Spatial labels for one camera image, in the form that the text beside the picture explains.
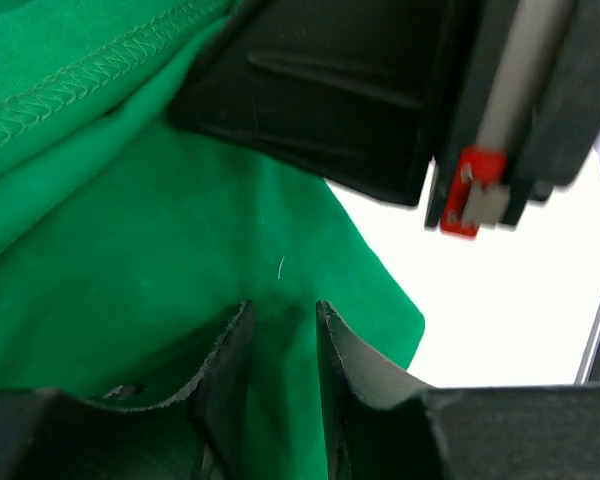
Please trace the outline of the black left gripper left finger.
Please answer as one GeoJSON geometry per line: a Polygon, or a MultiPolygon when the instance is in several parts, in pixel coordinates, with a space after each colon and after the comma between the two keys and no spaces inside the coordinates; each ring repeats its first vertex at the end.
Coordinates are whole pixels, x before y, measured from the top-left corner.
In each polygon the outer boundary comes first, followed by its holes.
{"type": "Polygon", "coordinates": [[[0,479],[242,478],[253,336],[244,302],[101,399],[0,390],[0,479]]]}

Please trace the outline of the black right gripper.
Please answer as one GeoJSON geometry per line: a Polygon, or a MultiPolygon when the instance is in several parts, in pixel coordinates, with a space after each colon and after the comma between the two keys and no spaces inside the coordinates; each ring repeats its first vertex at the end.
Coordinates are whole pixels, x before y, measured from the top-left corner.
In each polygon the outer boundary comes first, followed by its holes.
{"type": "Polygon", "coordinates": [[[580,173],[600,132],[600,1],[484,1],[425,224],[518,224],[580,173]]]}

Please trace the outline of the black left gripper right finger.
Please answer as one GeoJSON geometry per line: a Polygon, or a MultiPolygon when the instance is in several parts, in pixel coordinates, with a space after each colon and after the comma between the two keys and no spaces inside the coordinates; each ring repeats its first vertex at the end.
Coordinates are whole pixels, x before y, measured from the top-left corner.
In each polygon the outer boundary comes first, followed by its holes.
{"type": "Polygon", "coordinates": [[[332,479],[600,479],[600,384],[438,389],[316,305],[332,479]]]}

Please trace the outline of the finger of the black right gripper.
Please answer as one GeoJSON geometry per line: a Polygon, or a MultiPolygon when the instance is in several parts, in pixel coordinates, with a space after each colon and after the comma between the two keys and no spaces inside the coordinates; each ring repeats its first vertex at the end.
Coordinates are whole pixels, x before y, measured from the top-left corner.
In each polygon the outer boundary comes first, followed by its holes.
{"type": "Polygon", "coordinates": [[[197,56],[170,120],[414,207],[467,12],[464,1],[243,1],[197,56]]]}

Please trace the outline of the green t-shirt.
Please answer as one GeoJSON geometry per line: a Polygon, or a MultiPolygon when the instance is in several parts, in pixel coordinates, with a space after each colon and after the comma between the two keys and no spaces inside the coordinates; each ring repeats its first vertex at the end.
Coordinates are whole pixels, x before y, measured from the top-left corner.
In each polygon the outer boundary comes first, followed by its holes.
{"type": "Polygon", "coordinates": [[[0,1],[0,390],[101,399],[251,302],[240,479],[324,479],[317,302],[401,366],[424,318],[322,179],[168,121],[234,8],[0,1]]]}

